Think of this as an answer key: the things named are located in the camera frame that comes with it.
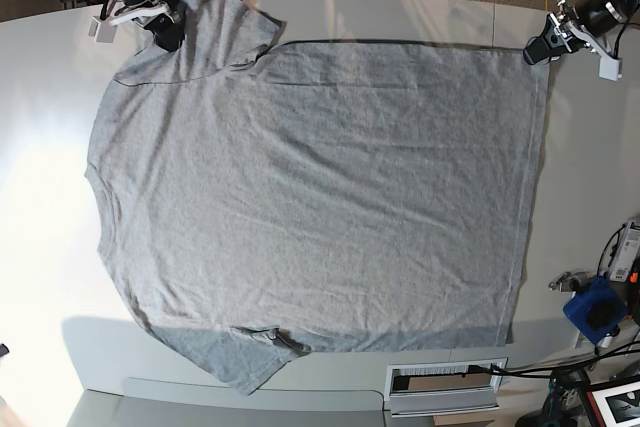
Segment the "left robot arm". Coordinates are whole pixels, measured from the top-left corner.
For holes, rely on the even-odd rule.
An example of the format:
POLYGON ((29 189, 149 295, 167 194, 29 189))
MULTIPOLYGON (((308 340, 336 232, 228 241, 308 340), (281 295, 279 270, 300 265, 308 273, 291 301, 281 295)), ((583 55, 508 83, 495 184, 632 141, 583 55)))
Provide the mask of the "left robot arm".
POLYGON ((634 25, 639 0, 583 0, 571 4, 557 0, 549 11, 542 32, 523 48, 523 57, 533 66, 587 49, 599 56, 599 76, 617 81, 622 77, 620 44, 634 25))

